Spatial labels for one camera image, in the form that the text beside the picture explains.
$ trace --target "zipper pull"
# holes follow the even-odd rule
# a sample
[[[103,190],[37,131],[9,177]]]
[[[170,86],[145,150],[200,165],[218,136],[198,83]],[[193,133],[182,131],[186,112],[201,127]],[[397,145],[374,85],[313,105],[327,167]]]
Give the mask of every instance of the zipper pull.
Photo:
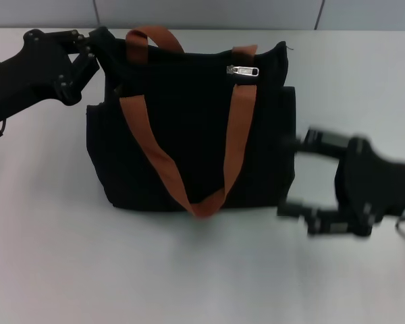
[[[249,66],[227,66],[227,74],[239,74],[241,76],[258,76],[259,68]]]

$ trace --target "black bag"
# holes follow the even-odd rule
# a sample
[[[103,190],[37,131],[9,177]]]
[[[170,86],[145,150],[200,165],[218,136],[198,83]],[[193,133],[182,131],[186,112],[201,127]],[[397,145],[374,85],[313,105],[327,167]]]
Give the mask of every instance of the black bag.
[[[254,56],[254,47],[179,53],[175,42],[160,27],[126,41],[90,33],[106,82],[105,102],[87,109],[87,150],[108,200],[199,217],[276,206],[294,179],[294,152],[282,145],[296,133],[286,44]]]

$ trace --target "white table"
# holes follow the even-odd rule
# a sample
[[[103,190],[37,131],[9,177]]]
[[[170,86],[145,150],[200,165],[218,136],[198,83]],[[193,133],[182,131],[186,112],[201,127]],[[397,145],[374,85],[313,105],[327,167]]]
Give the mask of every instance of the white table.
[[[0,61],[26,30],[0,29]],[[176,31],[187,51],[287,41],[298,133],[369,135],[405,158],[405,32]],[[125,30],[116,30],[123,37]],[[208,221],[114,209],[85,147],[82,101],[44,101],[0,138],[0,323],[405,324],[405,241],[309,240],[275,209]],[[292,198],[334,205],[335,165],[298,157]]]

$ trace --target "metal zipper pull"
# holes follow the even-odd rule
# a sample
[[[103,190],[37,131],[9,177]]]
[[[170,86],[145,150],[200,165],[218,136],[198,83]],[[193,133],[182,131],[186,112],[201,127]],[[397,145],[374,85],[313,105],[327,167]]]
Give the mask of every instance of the metal zipper pull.
[[[258,76],[259,68],[249,66],[227,66],[227,74],[239,74],[241,76]]]

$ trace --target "bag handle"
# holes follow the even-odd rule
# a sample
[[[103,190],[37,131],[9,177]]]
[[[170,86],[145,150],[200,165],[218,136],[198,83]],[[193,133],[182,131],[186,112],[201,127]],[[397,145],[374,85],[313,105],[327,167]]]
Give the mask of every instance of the bag handle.
[[[252,66],[256,51],[256,45],[235,47],[232,51],[233,61]],[[120,105],[132,135],[155,168],[168,193],[193,215],[207,218],[222,207],[242,169],[256,98],[256,85],[236,84],[234,86],[229,107],[223,162],[224,187],[197,204],[189,202],[176,163],[157,144],[151,130],[144,95],[120,98]]]
[[[177,38],[163,26],[141,26],[126,35],[126,56],[132,63],[147,64],[150,38],[159,48],[184,53]]]

